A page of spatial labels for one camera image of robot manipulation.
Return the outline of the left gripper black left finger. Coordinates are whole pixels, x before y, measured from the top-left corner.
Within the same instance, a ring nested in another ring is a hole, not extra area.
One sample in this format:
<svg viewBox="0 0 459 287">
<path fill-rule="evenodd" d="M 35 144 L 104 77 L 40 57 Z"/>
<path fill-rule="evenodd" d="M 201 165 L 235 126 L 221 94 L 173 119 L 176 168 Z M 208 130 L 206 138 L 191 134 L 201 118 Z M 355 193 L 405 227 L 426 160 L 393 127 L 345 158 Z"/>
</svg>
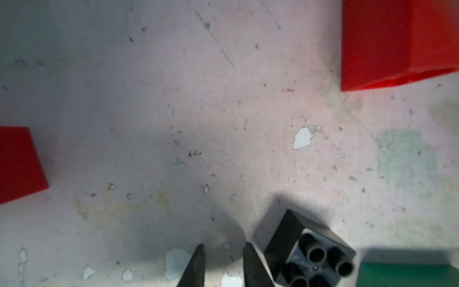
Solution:
<svg viewBox="0 0 459 287">
<path fill-rule="evenodd" d="M 205 248 L 203 244 L 199 244 L 183 272 L 177 287 L 204 287 L 205 271 Z"/>
</svg>

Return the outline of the red lego brick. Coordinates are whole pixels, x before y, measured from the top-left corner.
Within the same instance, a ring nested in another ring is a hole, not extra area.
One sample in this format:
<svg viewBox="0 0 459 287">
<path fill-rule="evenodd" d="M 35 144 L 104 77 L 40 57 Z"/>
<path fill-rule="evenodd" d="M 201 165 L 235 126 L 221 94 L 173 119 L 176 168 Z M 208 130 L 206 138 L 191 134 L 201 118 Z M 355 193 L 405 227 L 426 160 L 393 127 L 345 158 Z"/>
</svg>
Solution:
<svg viewBox="0 0 459 287">
<path fill-rule="evenodd" d="M 343 1 L 343 92 L 401 86 L 458 70 L 458 1 Z"/>
<path fill-rule="evenodd" d="M 1 204 L 49 188 L 27 127 L 1 127 Z"/>
</svg>

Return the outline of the green long lego brick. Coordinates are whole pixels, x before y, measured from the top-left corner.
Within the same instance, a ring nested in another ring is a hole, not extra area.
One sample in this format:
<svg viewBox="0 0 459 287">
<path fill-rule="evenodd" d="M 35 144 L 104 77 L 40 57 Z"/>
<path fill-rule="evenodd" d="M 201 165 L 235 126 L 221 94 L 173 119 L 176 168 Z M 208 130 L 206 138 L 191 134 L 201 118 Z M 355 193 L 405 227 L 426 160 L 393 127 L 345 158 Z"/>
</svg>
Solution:
<svg viewBox="0 0 459 287">
<path fill-rule="evenodd" d="M 459 287 L 451 265 L 363 263 L 357 287 Z"/>
</svg>

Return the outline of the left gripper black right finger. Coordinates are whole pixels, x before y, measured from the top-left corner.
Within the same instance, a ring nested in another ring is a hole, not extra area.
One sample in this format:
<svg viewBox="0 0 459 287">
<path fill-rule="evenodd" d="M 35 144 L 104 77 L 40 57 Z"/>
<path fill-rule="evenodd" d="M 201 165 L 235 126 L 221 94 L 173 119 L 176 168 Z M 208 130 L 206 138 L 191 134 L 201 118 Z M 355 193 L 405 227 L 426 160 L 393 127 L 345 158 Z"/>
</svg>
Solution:
<svg viewBox="0 0 459 287">
<path fill-rule="evenodd" d="M 257 251 L 250 242 L 243 248 L 243 272 L 245 287 L 275 287 Z"/>
</svg>

